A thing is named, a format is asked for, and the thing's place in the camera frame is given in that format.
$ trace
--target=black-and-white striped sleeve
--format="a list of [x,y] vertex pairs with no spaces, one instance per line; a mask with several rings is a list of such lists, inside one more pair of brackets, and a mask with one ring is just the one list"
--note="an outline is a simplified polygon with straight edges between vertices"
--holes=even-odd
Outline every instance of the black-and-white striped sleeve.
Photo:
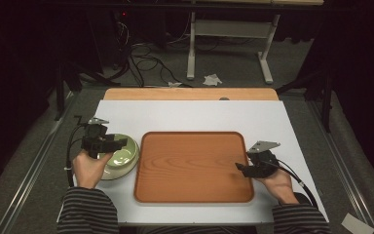
[[323,214],[311,205],[279,205],[272,212],[275,234],[331,233]]
[[71,187],[63,199],[57,233],[119,233],[117,209],[98,189]]

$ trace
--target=black curtain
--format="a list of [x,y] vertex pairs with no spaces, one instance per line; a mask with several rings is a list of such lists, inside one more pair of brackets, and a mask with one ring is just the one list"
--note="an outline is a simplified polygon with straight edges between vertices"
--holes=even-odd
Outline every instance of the black curtain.
[[36,4],[0,1],[0,175],[55,85],[42,23]]
[[[299,78],[326,69],[355,136],[374,168],[374,1],[339,0],[334,4],[353,10],[326,16]],[[305,85],[311,87],[316,81]]]

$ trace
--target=green bowl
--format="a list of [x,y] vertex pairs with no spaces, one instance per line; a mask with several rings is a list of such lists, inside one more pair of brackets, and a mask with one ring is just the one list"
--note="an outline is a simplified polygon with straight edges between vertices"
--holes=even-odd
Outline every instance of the green bowl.
[[[126,175],[135,166],[138,161],[139,148],[137,143],[127,135],[116,134],[115,140],[127,138],[127,145],[121,150],[114,152],[112,158],[108,161],[104,169],[102,179],[114,179]],[[98,154],[98,158],[102,158],[105,154]]]

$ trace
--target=table surface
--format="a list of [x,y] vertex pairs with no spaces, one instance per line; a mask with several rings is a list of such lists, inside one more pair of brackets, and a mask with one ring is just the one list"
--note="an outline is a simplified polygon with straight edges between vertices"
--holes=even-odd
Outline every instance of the table surface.
[[[279,142],[280,146],[272,152],[303,179],[327,218],[284,105],[273,90],[110,89],[95,116],[110,121],[106,125],[108,134],[125,134],[138,144],[146,133],[154,131],[232,131],[243,136],[246,149],[257,140]],[[277,201],[256,180],[253,181],[255,196],[248,203],[149,204],[137,202],[133,197],[136,173],[137,167],[123,177],[103,180],[98,185],[113,201],[122,225],[253,225],[273,221],[271,208]],[[305,193],[295,180],[293,187],[295,191]]]

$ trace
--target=metal bracket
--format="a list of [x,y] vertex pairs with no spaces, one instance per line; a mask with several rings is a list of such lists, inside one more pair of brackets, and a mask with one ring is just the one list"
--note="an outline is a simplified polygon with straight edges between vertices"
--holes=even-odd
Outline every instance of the metal bracket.
[[257,141],[251,148],[248,150],[248,153],[261,153],[263,151],[276,148],[281,144],[278,142],[269,142],[269,141]]
[[88,124],[109,124],[109,121],[99,119],[94,116],[90,121],[88,121]]

